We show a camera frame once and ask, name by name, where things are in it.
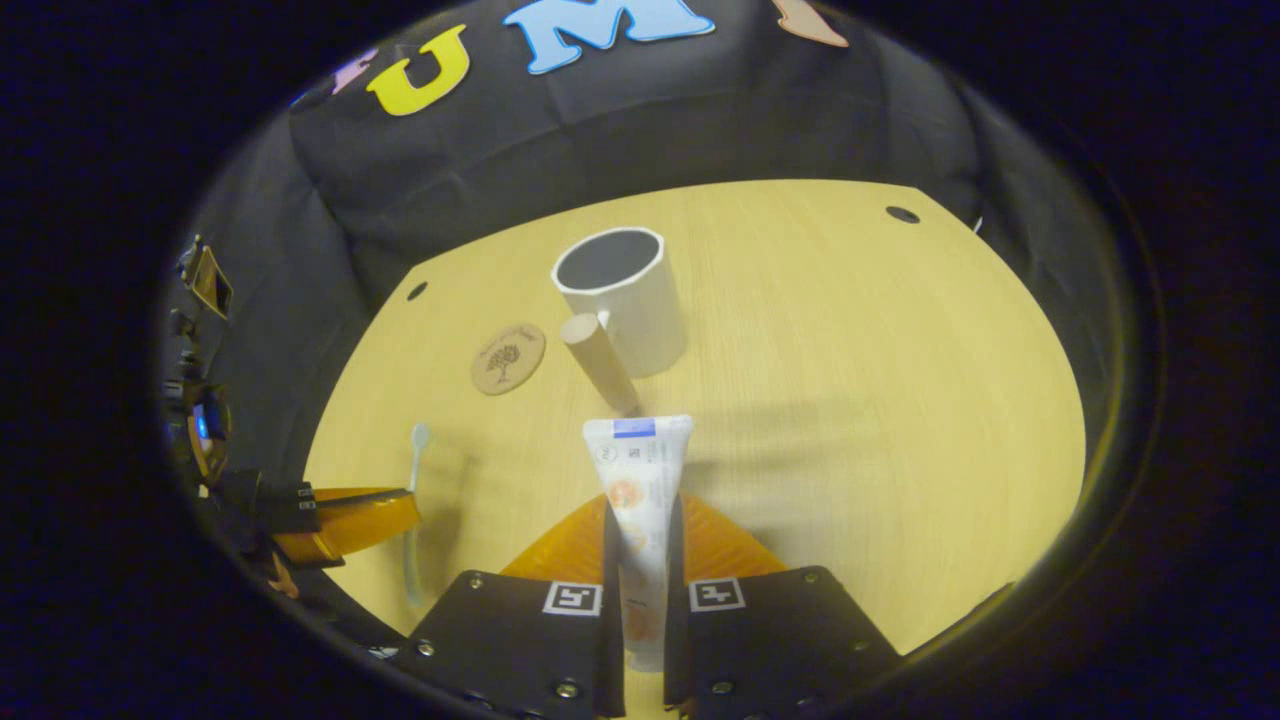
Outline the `black backdrop cloth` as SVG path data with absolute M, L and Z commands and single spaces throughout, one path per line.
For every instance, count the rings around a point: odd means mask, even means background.
M 189 224 L 230 277 L 198 334 L 230 395 L 230 468 L 300 480 L 323 404 L 408 270 L 588 204 L 731 181 L 904 184 L 977 228 L 1044 310 L 1078 383 L 1085 451 L 1125 373 L 1132 288 L 1100 199 L 987 94 L 835 10 L 832 47 L 767 0 L 593 3 L 530 35 L 472 0 L 378 42 L 255 131 Z M 603 47 L 582 32 L 604 29 Z

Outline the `white toothbrush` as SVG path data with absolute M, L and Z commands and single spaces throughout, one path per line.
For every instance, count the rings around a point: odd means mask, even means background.
M 421 588 L 421 580 L 419 575 L 419 560 L 417 560 L 417 537 L 420 528 L 420 512 L 419 512 L 419 471 L 421 468 L 422 454 L 430 443 L 430 430 L 425 423 L 417 423 L 413 425 L 410 433 L 410 443 L 412 446 L 412 466 L 410 469 L 410 480 L 407 483 L 407 491 L 410 492 L 410 498 L 412 500 L 413 523 L 410 529 L 404 533 L 403 538 L 403 556 L 402 568 L 404 578 L 404 596 L 406 601 L 411 609 L 421 609 L 425 603 Z

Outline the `white cup with wooden handle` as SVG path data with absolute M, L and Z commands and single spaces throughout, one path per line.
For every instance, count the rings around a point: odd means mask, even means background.
M 639 411 L 634 382 L 671 368 L 687 346 L 663 236 L 617 227 L 580 240 L 550 269 L 570 307 L 559 338 L 605 405 Z

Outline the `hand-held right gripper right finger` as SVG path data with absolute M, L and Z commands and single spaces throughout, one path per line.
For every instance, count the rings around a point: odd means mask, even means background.
M 666 703 L 678 720 L 827 720 L 902 665 L 828 568 L 787 566 L 692 495 L 669 529 Z

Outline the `wooden desktop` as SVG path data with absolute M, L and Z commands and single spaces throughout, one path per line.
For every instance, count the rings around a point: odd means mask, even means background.
M 561 341 L 559 255 L 617 227 L 666 240 L 687 347 L 636 382 L 646 415 L 694 419 L 682 487 L 790 568 L 822 565 L 902 655 L 896 693 L 983 618 L 1076 509 L 1085 423 L 1030 292 L 923 192 L 822 179 L 641 193 L 558 211 L 413 265 L 323 410 L 303 478 L 406 486 L 419 471 L 425 603 L 396 541 L 332 579 L 410 632 L 462 571 L 497 571 L 602 492 L 582 424 L 611 410 Z M 470 365 L 506 327 L 547 337 L 488 396 Z

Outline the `round wooden coaster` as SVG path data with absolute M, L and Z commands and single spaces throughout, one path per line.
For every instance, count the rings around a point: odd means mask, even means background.
M 470 378 L 483 395 L 498 396 L 518 388 L 539 368 L 547 337 L 531 323 L 518 323 L 483 343 L 470 365 Z

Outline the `white toothpaste tube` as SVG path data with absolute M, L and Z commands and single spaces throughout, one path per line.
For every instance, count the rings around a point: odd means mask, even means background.
M 623 652 L 637 673 L 664 667 L 669 525 L 692 429 L 689 415 L 593 419 L 582 425 L 620 533 Z

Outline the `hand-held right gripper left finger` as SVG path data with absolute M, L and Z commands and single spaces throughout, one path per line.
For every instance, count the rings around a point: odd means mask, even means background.
M 461 573 L 396 667 L 509 720 L 626 715 L 620 528 L 589 500 L 503 571 Z

